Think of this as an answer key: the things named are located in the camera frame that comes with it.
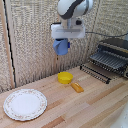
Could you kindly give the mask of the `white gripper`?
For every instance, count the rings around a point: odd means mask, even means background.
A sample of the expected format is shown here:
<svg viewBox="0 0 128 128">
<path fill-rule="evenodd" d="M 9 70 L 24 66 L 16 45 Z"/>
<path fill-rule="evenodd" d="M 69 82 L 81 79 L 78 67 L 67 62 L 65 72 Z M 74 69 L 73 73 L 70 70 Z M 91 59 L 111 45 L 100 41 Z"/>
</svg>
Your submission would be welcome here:
<svg viewBox="0 0 128 128">
<path fill-rule="evenodd" d="M 72 28 L 63 28 L 61 24 L 51 25 L 51 37 L 53 39 L 83 38 L 85 36 L 84 25 L 74 25 Z"/>
</svg>

